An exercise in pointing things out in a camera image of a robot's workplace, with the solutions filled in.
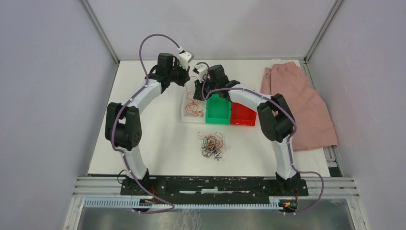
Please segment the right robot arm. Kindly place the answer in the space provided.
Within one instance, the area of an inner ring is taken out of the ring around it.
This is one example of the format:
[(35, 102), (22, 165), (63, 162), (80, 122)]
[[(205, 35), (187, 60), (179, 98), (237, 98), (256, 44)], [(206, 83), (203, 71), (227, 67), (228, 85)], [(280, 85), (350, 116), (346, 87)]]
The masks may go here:
[(277, 170), (277, 191), (290, 195), (300, 180), (294, 168), (292, 138), (296, 123), (292, 112), (281, 94), (265, 95), (229, 80), (222, 65), (208, 67), (199, 62), (193, 72), (199, 79), (194, 82), (194, 99), (205, 101), (217, 94), (220, 98), (243, 105), (257, 113), (263, 135), (272, 142)]

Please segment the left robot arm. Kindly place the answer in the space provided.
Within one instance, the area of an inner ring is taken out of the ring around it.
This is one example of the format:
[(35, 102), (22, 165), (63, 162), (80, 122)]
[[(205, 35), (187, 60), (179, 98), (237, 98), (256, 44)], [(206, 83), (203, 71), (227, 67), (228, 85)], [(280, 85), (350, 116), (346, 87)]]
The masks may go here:
[(142, 138), (140, 115), (171, 83), (185, 86), (190, 80), (189, 63), (192, 60), (193, 54), (188, 51), (181, 51), (176, 56), (160, 53), (141, 88), (125, 102), (111, 102), (107, 106), (105, 138), (121, 154), (128, 177), (134, 180), (132, 188), (140, 195), (147, 194), (151, 188), (149, 171), (139, 148)]

